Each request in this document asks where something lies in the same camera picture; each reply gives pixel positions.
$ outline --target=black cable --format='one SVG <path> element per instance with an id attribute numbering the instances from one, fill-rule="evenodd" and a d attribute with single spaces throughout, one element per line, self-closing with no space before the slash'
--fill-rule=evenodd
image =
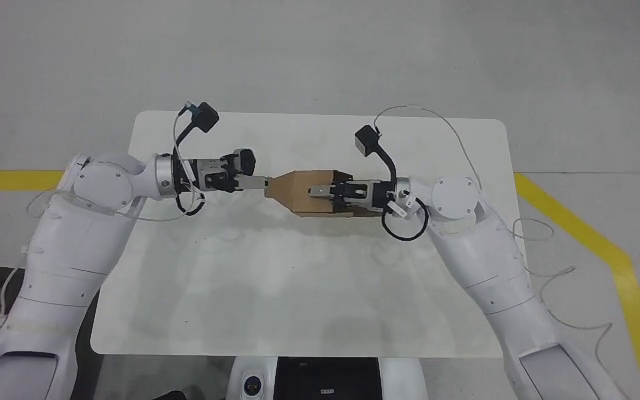
<path id="1" fill-rule="evenodd" d="M 182 163 L 180 162 L 180 160 L 178 159 L 178 147 L 180 146 L 180 143 L 182 143 L 182 141 L 189 135 L 189 133 L 191 133 L 191 131 L 193 130 L 193 128 L 195 128 L 195 124 L 193 123 L 193 121 L 191 121 L 189 123 L 189 125 L 187 125 L 186 128 L 184 128 L 184 130 L 182 131 L 182 133 L 180 133 L 180 135 L 178 136 L 178 138 L 176 139 L 176 146 L 173 147 L 173 153 L 172 153 L 172 159 L 175 162 L 175 166 L 177 166 L 177 170 L 179 170 L 181 172 L 181 174 L 175 174 L 175 177 L 184 175 L 185 177 L 188 178 L 188 175 L 186 173 L 186 171 L 184 170 L 184 166 L 182 165 Z M 200 195 L 198 196 L 198 199 L 201 200 L 200 204 L 198 204 L 198 206 L 196 208 L 194 208 L 191 211 L 187 211 L 183 206 L 182 206 L 182 201 L 180 201 L 180 193 L 178 193 L 176 195 L 176 206 L 178 207 L 178 209 L 180 211 L 182 211 L 186 216 L 193 216 L 196 215 L 198 212 L 200 212 L 200 210 L 202 210 L 202 207 L 204 207 L 204 195 L 202 193 L 200 193 Z"/>
<path id="2" fill-rule="evenodd" d="M 389 227 L 387 226 L 387 219 L 386 219 L 387 214 L 391 214 L 391 212 L 387 207 L 385 207 L 384 211 L 382 211 L 382 227 L 384 228 L 385 232 L 391 235 L 391 237 L 393 237 L 394 239 L 398 239 L 401 242 L 411 242 L 416 240 L 420 236 L 422 236 L 424 232 L 427 230 L 427 226 L 429 225 L 429 210 L 427 209 L 427 206 L 422 202 L 422 200 L 420 200 L 417 197 L 416 197 L 416 202 L 420 205 L 420 207 L 422 208 L 422 211 L 424 211 L 424 223 L 422 224 L 422 228 L 420 228 L 420 231 L 418 231 L 418 233 L 416 233 L 411 237 L 403 237 L 391 232 L 391 229 L 389 229 Z"/>

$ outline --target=black panel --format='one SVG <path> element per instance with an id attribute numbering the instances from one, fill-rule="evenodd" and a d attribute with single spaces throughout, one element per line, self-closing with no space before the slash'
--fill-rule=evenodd
<path id="1" fill-rule="evenodd" d="M 278 358 L 274 400 L 382 400 L 377 358 Z"/>

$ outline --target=wire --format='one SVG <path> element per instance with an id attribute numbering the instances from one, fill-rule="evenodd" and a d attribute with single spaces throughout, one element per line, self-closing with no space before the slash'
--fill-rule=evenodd
<path id="1" fill-rule="evenodd" d="M 476 177 L 476 180 L 478 181 L 478 187 L 480 189 L 482 189 L 482 181 L 480 180 L 480 176 L 478 175 L 478 172 L 476 171 L 476 167 L 473 165 L 473 163 L 471 162 L 471 159 L 469 158 L 469 154 L 467 153 L 467 149 L 464 147 L 464 144 L 462 143 L 462 139 L 460 138 L 460 134 L 458 133 L 456 128 L 454 128 L 453 125 L 451 125 L 451 123 L 449 122 L 448 119 L 446 119 L 442 115 L 438 114 L 437 112 L 435 112 L 433 110 L 429 110 L 428 108 L 415 106 L 415 105 L 412 105 L 412 104 L 405 104 L 405 105 L 399 105 L 399 106 L 393 106 L 393 107 L 385 108 L 378 115 L 376 115 L 376 117 L 373 119 L 373 127 L 376 129 L 377 132 L 380 132 L 380 130 L 378 129 L 378 125 L 377 125 L 378 118 L 380 118 L 387 111 L 395 110 L 397 108 L 411 108 L 411 109 L 414 109 L 414 110 L 426 111 L 428 113 L 431 113 L 431 114 L 435 115 L 436 117 L 440 118 L 441 120 L 443 120 L 449 126 L 449 128 L 451 128 L 451 131 L 453 131 L 454 135 L 456 135 L 456 138 L 458 139 L 458 143 L 460 143 L 460 148 L 462 149 L 462 153 L 464 153 L 464 157 L 467 159 L 467 162 L 469 163 L 469 166 L 471 167 L 471 170 L 473 171 L 473 175 Z"/>
<path id="2" fill-rule="evenodd" d="M 184 114 L 187 109 L 188 109 L 189 103 L 185 104 L 184 107 L 182 107 L 182 109 L 178 112 L 178 114 L 176 115 L 175 119 L 173 120 L 173 152 L 174 155 L 178 158 L 178 162 L 180 167 L 182 168 L 182 170 L 184 171 L 185 175 L 187 176 L 187 181 L 188 181 L 188 185 L 189 185 L 189 191 L 192 193 L 192 197 L 191 197 L 191 204 L 189 205 L 188 208 L 184 208 L 182 206 L 182 202 L 180 201 L 180 194 L 176 195 L 176 206 L 178 207 L 178 209 L 180 211 L 182 211 L 182 215 L 187 215 L 187 216 L 192 216 L 197 214 L 198 212 L 200 212 L 200 210 L 202 210 L 202 207 L 204 207 L 204 203 L 205 203 L 205 197 L 204 194 L 202 193 L 202 191 L 200 191 L 200 189 L 196 189 L 195 185 L 193 184 L 193 182 L 191 182 L 191 177 L 189 174 L 187 174 L 187 168 L 189 168 L 189 170 L 191 171 L 191 174 L 193 174 L 193 170 L 191 169 L 191 166 L 187 164 L 187 162 L 184 160 L 184 158 L 182 158 L 182 154 L 180 153 L 180 143 L 182 143 L 182 141 L 187 137 L 187 135 L 189 134 L 189 132 L 191 132 L 191 130 L 194 128 L 193 123 L 190 123 L 185 129 L 184 131 L 180 134 L 180 136 L 176 136 L 177 135 L 177 131 L 176 131 L 176 126 L 178 125 L 178 119 L 180 119 L 180 116 L 182 114 Z M 195 198 L 194 198 L 194 191 L 198 191 L 200 194 L 198 196 L 199 200 L 200 200 L 200 204 L 198 204 L 198 206 L 194 209 L 193 205 L 195 202 Z"/>
<path id="3" fill-rule="evenodd" d="M 546 237 L 543 238 L 529 238 L 529 237 L 525 237 L 525 236 L 521 236 L 515 233 L 516 231 L 516 224 L 518 222 L 520 222 L 520 224 L 522 225 L 522 221 L 532 221 L 532 222 L 536 222 L 538 224 L 541 224 L 545 227 L 547 227 L 550 230 L 550 234 Z M 515 221 L 513 221 L 513 224 L 511 225 L 511 230 L 509 231 L 514 238 L 521 238 L 525 241 L 534 241 L 534 242 L 542 242 L 542 241 L 546 241 L 549 240 L 553 237 L 553 235 L 555 234 L 555 229 L 547 224 L 544 221 L 541 221 L 539 219 L 536 218 L 517 218 Z M 609 333 L 609 331 L 611 330 L 611 328 L 613 328 L 613 322 L 606 322 L 604 324 L 600 324 L 600 325 L 593 325 L 593 326 L 580 326 L 580 325 L 574 325 L 571 323 L 568 323 L 566 321 L 563 321 L 562 319 L 560 319 L 560 317 L 556 316 L 551 309 L 549 308 L 549 305 L 547 304 L 546 300 L 544 299 L 544 290 L 547 288 L 547 286 L 549 286 L 549 284 L 551 284 L 551 282 L 553 282 L 555 279 L 561 277 L 561 276 L 568 276 L 569 274 L 571 274 L 572 272 L 574 272 L 577 268 L 575 266 L 570 266 L 567 268 L 564 268 L 562 270 L 560 270 L 559 272 L 556 272 L 555 274 L 541 274 L 538 272 L 533 272 L 531 271 L 529 268 L 527 268 L 527 266 L 524 266 L 524 269 L 531 275 L 531 276 L 535 276 L 538 278 L 548 278 L 540 287 L 540 290 L 538 291 L 538 296 L 540 297 L 540 302 L 542 304 L 544 304 L 545 308 L 547 309 L 547 312 L 549 313 L 549 315 L 551 316 L 551 318 L 553 318 L 554 320 L 556 320 L 558 323 L 568 327 L 568 328 L 572 328 L 572 329 L 576 329 L 579 331 L 593 331 L 593 330 L 598 330 L 598 329 L 603 329 L 602 333 L 600 334 L 600 336 L 598 337 L 598 340 L 596 342 L 596 346 L 593 349 L 593 353 L 596 357 L 596 361 L 598 362 L 598 364 L 600 364 L 600 366 L 602 367 L 602 369 L 604 369 L 607 374 L 609 374 L 609 376 L 612 377 L 613 380 L 613 376 L 611 375 L 611 372 L 609 372 L 609 370 L 607 369 L 607 367 L 604 366 L 604 363 L 602 362 L 602 359 L 600 358 L 600 344 L 602 343 L 602 340 L 605 338 L 605 336 L 607 336 L 607 334 Z M 618 385 L 618 383 L 613 380 L 613 383 L 618 387 L 618 389 L 620 390 L 620 392 L 622 392 L 623 396 L 625 396 L 627 399 L 629 398 L 629 396 L 627 396 L 627 394 L 622 390 L 622 388 L 620 388 L 620 386 Z"/>
<path id="4" fill-rule="evenodd" d="M 29 203 L 27 203 L 27 206 L 25 207 L 25 211 L 27 212 L 27 215 L 30 216 L 31 218 L 40 218 L 42 217 L 42 214 L 44 214 L 44 210 L 42 210 L 42 212 L 39 215 L 34 215 L 31 214 L 29 211 L 31 210 L 31 206 L 33 206 L 33 203 L 36 202 L 36 200 L 38 200 L 43 194 L 52 191 L 53 189 L 55 189 L 57 187 L 56 186 L 51 186 L 49 189 L 45 189 L 42 192 L 38 193 L 33 199 L 31 199 L 31 201 L 29 201 Z M 47 199 L 47 203 L 49 202 L 49 200 L 51 200 L 51 197 L 55 194 L 52 193 L 51 196 L 49 196 L 49 199 Z"/>
<path id="5" fill-rule="evenodd" d="M 389 235 L 391 235 L 391 237 L 393 237 L 394 239 L 398 239 L 401 242 L 412 242 L 414 240 L 416 240 L 417 238 L 419 238 L 420 236 L 422 236 L 424 234 L 424 232 L 427 230 L 427 226 L 429 226 L 429 209 L 427 208 L 427 206 L 422 202 L 422 200 L 420 200 L 419 198 L 416 197 L 416 202 L 420 205 L 420 207 L 422 208 L 422 211 L 424 211 L 424 222 L 422 223 L 422 228 L 420 228 L 420 230 L 418 231 L 418 233 L 416 233 L 415 235 L 411 236 L 411 237 L 403 237 L 400 235 L 397 235 L 395 233 L 393 233 L 391 231 L 391 229 L 389 229 L 389 227 L 387 226 L 387 214 L 390 214 L 390 212 L 385 208 L 385 210 L 382 212 L 382 228 L 384 228 L 385 232 L 387 232 Z"/>

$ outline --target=cable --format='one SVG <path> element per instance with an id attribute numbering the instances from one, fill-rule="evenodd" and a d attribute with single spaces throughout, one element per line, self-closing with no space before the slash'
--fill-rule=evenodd
<path id="1" fill-rule="evenodd" d="M 428 113 L 431 113 L 431 114 L 435 115 L 436 117 L 440 118 L 441 120 L 443 120 L 449 126 L 449 128 L 451 128 L 453 133 L 456 135 L 456 138 L 458 139 L 458 143 L 460 143 L 460 148 L 462 149 L 462 153 L 464 153 L 464 157 L 467 159 L 467 162 L 469 163 L 469 166 L 471 167 L 471 170 L 473 171 L 473 175 L 476 177 L 476 180 L 478 181 L 478 187 L 480 189 L 482 189 L 482 181 L 480 180 L 480 176 L 478 175 L 478 172 L 476 171 L 475 166 L 473 165 L 473 163 L 471 162 L 471 159 L 469 158 L 469 154 L 467 153 L 467 149 L 464 147 L 464 144 L 462 143 L 462 139 L 460 138 L 460 134 L 458 133 L 458 131 L 456 131 L 456 129 L 453 127 L 453 125 L 451 125 L 449 120 L 447 120 L 445 117 L 443 117 L 442 115 L 438 114 L 437 112 L 435 112 L 433 110 L 429 110 L 428 108 L 424 108 L 424 107 L 420 107 L 420 106 L 414 106 L 414 105 L 411 105 L 411 104 L 405 104 L 405 105 L 399 105 L 399 106 L 393 106 L 393 107 L 385 108 L 378 115 L 376 115 L 376 117 L 373 119 L 373 127 L 375 128 L 375 130 L 378 133 L 380 133 L 380 129 L 378 129 L 378 125 L 377 125 L 378 118 L 380 118 L 387 111 L 395 110 L 397 108 L 411 108 L 411 109 L 415 109 L 415 110 L 426 111 Z"/>
<path id="2" fill-rule="evenodd" d="M 550 234 L 546 237 L 543 238 L 528 238 L 525 236 L 521 236 L 515 233 L 516 230 L 516 224 L 518 222 L 520 222 L 520 224 L 522 225 L 522 221 L 532 221 L 532 222 L 537 222 L 547 228 L 549 228 L 550 230 Z M 549 240 L 553 237 L 553 235 L 555 234 L 555 229 L 547 224 L 544 221 L 541 221 L 539 219 L 536 218 L 517 218 L 515 221 L 513 221 L 513 224 L 511 225 L 511 230 L 509 231 L 514 238 L 521 238 L 525 241 L 535 241 L 535 242 L 541 242 L 541 241 L 545 241 L 545 240 Z M 593 353 L 596 357 L 596 361 L 598 362 L 598 364 L 600 364 L 600 366 L 602 367 L 602 369 L 605 370 L 605 372 L 607 374 L 609 374 L 609 376 L 611 376 L 611 379 L 613 380 L 613 376 L 611 375 L 611 372 L 609 372 L 609 370 L 607 369 L 607 367 L 604 366 L 602 359 L 600 359 L 600 344 L 602 343 L 602 340 L 604 339 L 604 337 L 609 333 L 609 331 L 611 330 L 611 328 L 613 328 L 613 322 L 606 322 L 604 324 L 600 324 L 600 325 L 593 325 L 593 326 L 579 326 L 579 325 L 574 325 L 574 324 L 570 324 L 568 322 L 563 321 L 562 319 L 560 319 L 558 316 L 556 316 L 551 309 L 549 308 L 549 305 L 547 304 L 546 300 L 544 299 L 544 290 L 547 288 L 547 286 L 549 286 L 549 284 L 551 282 L 553 282 L 556 278 L 559 278 L 561 276 L 568 276 L 569 274 L 571 274 L 573 271 L 575 271 L 577 268 L 575 266 L 570 266 L 567 268 L 562 269 L 561 271 L 555 273 L 555 274 L 540 274 L 537 272 L 533 272 L 530 269 L 528 269 L 526 267 L 526 265 L 524 266 L 524 269 L 532 276 L 538 277 L 538 278 L 548 278 L 540 287 L 540 290 L 538 291 L 538 296 L 540 297 L 540 302 L 542 304 L 544 304 L 545 308 L 547 309 L 547 312 L 549 313 L 549 315 L 551 316 L 551 318 L 553 318 L 554 320 L 556 320 L 558 323 L 568 327 L 568 328 L 572 328 L 572 329 L 576 329 L 579 331 L 593 331 L 593 330 L 598 330 L 598 329 L 603 329 L 602 333 L 600 334 L 600 336 L 598 337 L 598 341 L 596 342 L 596 346 L 593 349 Z M 620 390 L 620 392 L 622 392 L 622 395 L 625 396 L 627 399 L 629 398 L 629 396 L 627 396 L 627 394 L 622 390 L 622 388 L 620 388 L 620 386 L 618 385 L 618 383 L 613 380 L 613 383 L 618 387 L 618 389 Z"/>
<path id="3" fill-rule="evenodd" d="M 449 128 L 451 128 L 451 131 L 453 131 L 453 134 L 458 139 L 458 143 L 460 144 L 460 149 L 462 149 L 462 153 L 464 154 L 464 157 L 467 159 L 467 162 L 469 163 L 469 166 L 471 167 L 471 170 L 473 171 L 473 175 L 475 176 L 476 181 L 478 182 L 478 187 L 482 190 L 482 181 L 480 180 L 480 176 L 478 175 L 478 172 L 476 171 L 476 167 L 473 165 L 473 162 L 471 162 L 471 158 L 469 158 L 469 154 L 467 153 L 467 149 L 464 147 L 464 143 L 462 143 L 462 138 L 460 138 L 460 134 L 453 127 L 453 125 L 451 125 L 449 120 L 447 120 L 445 117 L 443 117 L 442 115 L 438 114 L 437 112 L 435 112 L 433 110 L 429 110 L 428 108 L 424 108 L 424 107 L 420 107 L 420 106 L 414 106 L 414 105 L 410 105 L 410 104 L 392 106 L 392 107 L 389 107 L 389 108 L 385 108 L 378 115 L 376 115 L 375 118 L 373 119 L 373 127 L 374 127 L 374 129 L 376 130 L 376 132 L 378 134 L 380 134 L 380 128 L 378 128 L 378 125 L 377 125 L 378 118 L 380 118 L 387 111 L 395 110 L 397 108 L 412 108 L 412 109 L 416 109 L 416 110 L 426 111 L 428 113 L 431 113 L 431 114 L 435 115 L 436 117 L 440 118 L 441 120 L 443 120 L 449 126 Z M 389 172 L 391 174 L 391 184 L 392 184 L 393 187 L 395 187 L 396 183 L 397 183 L 397 175 L 396 175 L 396 166 L 395 166 L 395 164 L 391 160 L 391 157 L 389 157 L 389 155 L 380 146 L 378 146 L 378 148 L 375 150 L 375 152 L 378 154 L 378 156 L 380 156 L 382 161 L 389 168 Z M 416 201 L 418 201 L 418 204 L 420 205 L 420 207 L 422 207 L 422 209 L 423 209 L 423 211 L 425 213 L 425 220 L 424 220 L 424 224 L 422 225 L 422 229 L 420 229 L 420 231 L 416 235 L 414 235 L 412 237 L 402 237 L 402 236 L 399 236 L 399 235 L 393 233 L 389 229 L 389 227 L 387 226 L 387 221 L 386 221 L 387 214 L 391 214 L 391 212 L 386 207 L 382 211 L 382 218 L 381 218 L 382 228 L 384 228 L 384 230 L 389 235 L 391 235 L 391 237 L 393 237 L 395 239 L 398 239 L 400 241 L 403 241 L 403 242 L 410 242 L 410 241 L 416 240 L 417 238 L 422 236 L 422 234 L 424 234 L 424 232 L 427 230 L 427 226 L 429 224 L 429 222 L 428 222 L 429 221 L 429 212 L 428 212 L 427 206 L 420 199 L 416 199 Z"/>
<path id="4" fill-rule="evenodd" d="M 389 227 L 387 226 L 387 214 L 390 214 L 390 212 L 389 212 L 389 210 L 387 208 L 385 208 L 384 211 L 382 212 L 382 219 L 381 219 L 382 228 L 385 230 L 385 232 L 387 232 L 389 235 L 391 235 L 391 237 L 393 237 L 394 239 L 398 239 L 401 242 L 412 242 L 412 241 L 416 240 L 417 238 L 419 238 L 420 236 L 422 236 L 424 234 L 424 232 L 427 230 L 427 226 L 429 226 L 429 209 L 422 202 L 422 200 L 420 200 L 417 197 L 416 197 L 416 202 L 420 205 L 420 207 L 422 208 L 422 211 L 424 211 L 424 222 L 422 223 L 422 228 L 420 228 L 418 233 L 416 233 L 415 235 L 413 235 L 411 237 L 403 237 L 403 236 L 400 236 L 400 235 L 397 235 L 397 234 L 393 233 L 391 231 L 391 229 L 389 229 Z"/>
<path id="5" fill-rule="evenodd" d="M 51 190 L 55 189 L 57 187 L 56 186 L 51 186 L 49 189 L 45 189 L 42 192 L 38 193 L 33 199 L 31 199 L 31 201 L 29 201 L 29 203 L 27 203 L 27 206 L 25 207 L 25 211 L 27 212 L 27 215 L 30 216 L 31 218 L 40 218 L 42 217 L 42 214 L 44 214 L 44 210 L 42 210 L 42 212 L 39 215 L 33 215 L 29 212 L 29 210 L 31 210 L 31 206 L 33 205 L 33 203 L 35 203 L 36 200 L 38 200 L 40 198 L 40 196 L 42 196 L 43 194 L 50 192 Z M 49 199 L 47 200 L 47 203 L 49 202 L 49 200 L 51 200 L 51 197 L 55 194 L 56 192 L 54 191 L 51 196 L 49 196 Z"/>
<path id="6" fill-rule="evenodd" d="M 179 165 L 184 171 L 185 175 L 187 176 L 189 191 L 192 193 L 191 205 L 189 206 L 189 211 L 187 211 L 187 209 L 182 206 L 182 201 L 180 200 L 180 194 L 176 195 L 176 206 L 180 211 L 182 211 L 183 216 L 184 215 L 192 216 L 200 212 L 200 210 L 202 210 L 205 203 L 205 197 L 204 197 L 204 194 L 200 190 L 198 190 L 200 192 L 200 195 L 198 196 L 200 200 L 200 204 L 198 204 L 198 206 L 195 209 L 193 209 L 193 204 L 195 202 L 195 198 L 194 198 L 195 195 L 193 194 L 195 192 L 195 185 L 193 184 L 193 182 L 191 182 L 191 178 L 189 174 L 187 174 L 187 168 L 191 169 L 191 166 L 187 164 L 184 158 L 182 158 L 182 154 L 180 153 L 180 143 L 182 143 L 182 141 L 189 135 L 191 130 L 193 130 L 193 128 L 195 127 L 193 121 L 190 122 L 189 125 L 187 125 L 187 127 L 182 131 L 180 136 L 176 137 L 176 133 L 177 133 L 176 126 L 178 125 L 178 119 L 180 119 L 180 116 L 184 114 L 187 111 L 187 109 L 188 109 L 188 105 L 185 105 L 184 107 L 182 107 L 182 109 L 178 112 L 175 119 L 173 120 L 172 137 L 173 137 L 173 155 L 174 157 L 178 158 Z"/>

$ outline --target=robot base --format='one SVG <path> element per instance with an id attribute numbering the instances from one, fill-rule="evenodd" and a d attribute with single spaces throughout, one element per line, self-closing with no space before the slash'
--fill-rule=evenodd
<path id="1" fill-rule="evenodd" d="M 236 357 L 226 400 L 427 400 L 417 358 Z"/>

